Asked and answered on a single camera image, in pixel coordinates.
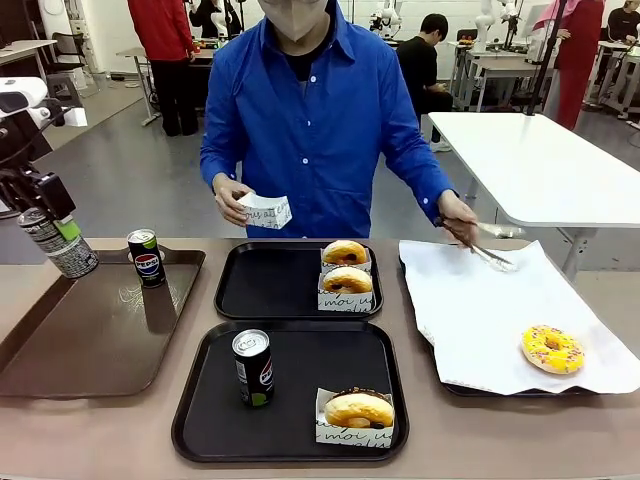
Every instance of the metal tongs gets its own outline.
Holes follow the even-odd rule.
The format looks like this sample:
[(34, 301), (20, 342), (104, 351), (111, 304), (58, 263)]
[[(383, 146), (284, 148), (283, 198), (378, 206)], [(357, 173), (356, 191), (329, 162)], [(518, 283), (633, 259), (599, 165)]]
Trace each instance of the metal tongs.
[[(450, 228), (448, 225), (444, 223), (447, 220), (446, 218), (439, 219), (437, 226), (440, 226), (447, 230), (453, 235), (453, 237), (462, 243), (464, 246), (468, 247), (473, 253), (477, 254), (480, 258), (482, 258), (485, 262), (487, 262), (491, 267), (500, 272), (514, 272), (518, 269), (518, 266), (506, 258), (503, 258), (495, 253), (490, 252), (489, 250), (479, 247), (478, 245), (471, 243), (467, 238), (460, 235), (454, 229)], [(519, 238), (524, 236), (525, 231), (520, 227), (512, 227), (510, 225), (491, 225), (488, 223), (475, 223), (471, 224), (478, 227), (478, 229), (492, 235), (495, 238), (499, 239), (508, 239), (508, 238)]]

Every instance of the brown tray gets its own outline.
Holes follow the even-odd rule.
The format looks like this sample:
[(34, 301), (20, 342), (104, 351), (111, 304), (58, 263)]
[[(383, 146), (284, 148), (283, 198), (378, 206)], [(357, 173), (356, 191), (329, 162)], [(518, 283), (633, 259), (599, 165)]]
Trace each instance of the brown tray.
[(204, 252), (165, 254), (167, 283), (141, 288), (129, 250), (100, 251), (79, 280), (60, 277), (0, 344), (0, 397), (115, 397), (155, 379)]

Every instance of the glazed donut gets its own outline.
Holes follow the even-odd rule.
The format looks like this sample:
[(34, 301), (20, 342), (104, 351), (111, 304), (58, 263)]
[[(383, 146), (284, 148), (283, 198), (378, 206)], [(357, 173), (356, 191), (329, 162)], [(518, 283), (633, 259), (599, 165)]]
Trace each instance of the glazed donut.
[(373, 290), (373, 283), (367, 272), (353, 267), (338, 267), (324, 276), (322, 288), (334, 293), (368, 293)]
[(354, 388), (335, 395), (324, 406), (329, 425), (348, 428), (393, 426), (393, 406), (373, 390)]
[(322, 261), (334, 265), (361, 265), (367, 263), (367, 251), (358, 242), (338, 240), (324, 249)]
[(532, 327), (522, 336), (524, 356), (545, 372), (566, 375), (584, 365), (582, 345), (562, 330), (546, 325)]

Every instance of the blue button-up shirt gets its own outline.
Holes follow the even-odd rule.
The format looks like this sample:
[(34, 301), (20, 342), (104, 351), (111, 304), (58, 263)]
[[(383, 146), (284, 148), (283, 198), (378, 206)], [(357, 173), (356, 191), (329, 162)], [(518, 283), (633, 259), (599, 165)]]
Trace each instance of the blue button-up shirt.
[(282, 230), (248, 227), (249, 237), (369, 236), (373, 174), (380, 152), (433, 221), (451, 189), (418, 122), (395, 52), (347, 23), (335, 30), (303, 89), (266, 20), (216, 52), (209, 80), (200, 167), (264, 197), (287, 196)]

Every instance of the soda can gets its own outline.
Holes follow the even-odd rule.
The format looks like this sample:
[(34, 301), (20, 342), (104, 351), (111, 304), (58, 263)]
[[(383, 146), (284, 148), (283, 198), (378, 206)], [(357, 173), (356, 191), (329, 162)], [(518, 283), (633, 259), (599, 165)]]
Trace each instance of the soda can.
[(156, 233), (146, 228), (136, 230), (127, 236), (127, 242), (142, 286), (155, 288), (164, 284), (167, 277), (162, 266)]
[(98, 266), (98, 255), (82, 235), (67, 240), (38, 207), (20, 215), (18, 225), (66, 278), (83, 277)]
[(242, 401), (250, 407), (268, 404), (273, 397), (273, 365), (269, 336), (262, 330), (245, 330), (232, 342)]

